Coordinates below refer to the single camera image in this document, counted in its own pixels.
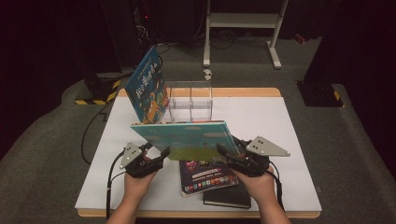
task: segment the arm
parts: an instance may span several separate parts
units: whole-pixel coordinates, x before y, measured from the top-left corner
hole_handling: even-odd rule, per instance
[[[269,167],[268,171],[272,173],[274,170],[272,167]],[[277,202],[274,179],[270,175],[264,174],[259,177],[248,177],[235,170],[233,172],[245,184],[247,192],[259,206],[262,224],[290,223],[285,212]]]
[[[149,184],[156,174],[157,172],[154,172],[143,178],[133,178],[125,174],[124,196],[119,207],[111,214],[107,224],[133,224],[135,222],[139,204],[149,191]]]

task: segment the gray carpet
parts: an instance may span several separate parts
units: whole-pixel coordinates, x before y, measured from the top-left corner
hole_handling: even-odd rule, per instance
[[[214,87],[276,87],[285,98],[308,169],[322,205],[316,219],[293,223],[396,223],[396,184],[363,130],[342,85],[334,85],[345,107],[306,107],[296,86],[318,47],[278,40],[282,69],[272,66],[264,42],[212,41]],[[204,80],[203,47],[164,45],[166,80]],[[75,105],[82,81],[62,96],[62,104],[38,119],[0,161],[0,223],[105,223],[79,217],[74,208],[89,165],[80,143],[101,105]],[[110,112],[111,105],[104,110]],[[97,117],[85,135],[90,161],[106,123]],[[259,220],[138,219],[138,223],[259,223]]]

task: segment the book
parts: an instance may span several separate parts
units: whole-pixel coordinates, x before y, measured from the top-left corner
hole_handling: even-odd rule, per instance
[[[204,192],[204,204],[237,208],[250,208],[251,198],[245,185],[239,181],[237,185]]]
[[[125,91],[142,123],[157,123],[169,105],[165,81],[155,47],[151,47],[125,85]]]
[[[132,124],[131,128],[160,151],[170,147],[168,158],[172,161],[225,161],[217,144],[240,154],[223,120]]]
[[[180,161],[179,165],[183,197],[238,184],[236,175],[222,161]]]

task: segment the small book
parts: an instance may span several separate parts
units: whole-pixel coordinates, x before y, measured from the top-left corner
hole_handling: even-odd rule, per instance
[[[205,191],[203,200],[204,204],[208,205],[237,208],[251,207],[250,195],[241,181],[234,186]]]
[[[125,91],[142,123],[163,119],[169,104],[165,81],[155,47],[151,47],[136,67]]]
[[[222,161],[180,161],[179,165],[183,197],[238,184],[236,175]]]

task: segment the table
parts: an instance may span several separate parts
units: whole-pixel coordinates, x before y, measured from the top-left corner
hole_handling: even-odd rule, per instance
[[[232,135],[254,139],[261,135],[290,152],[290,157],[271,161],[280,172],[283,204],[288,217],[314,218],[320,215],[318,195],[307,169],[296,133],[279,90],[275,88],[213,88],[212,119],[224,119]],[[106,182],[111,163],[128,141],[140,146],[146,143],[129,124],[138,118],[124,90],[113,105],[107,125],[92,160],[91,168],[76,202],[82,217],[106,216]],[[148,156],[156,158],[152,148]],[[120,160],[113,176],[121,173]],[[123,194],[122,175],[113,181],[111,208],[117,208]],[[188,198],[181,196],[178,161],[164,160],[163,168],[150,185],[140,204],[138,217],[259,218],[259,209],[252,200],[250,209],[203,205],[202,193]]]

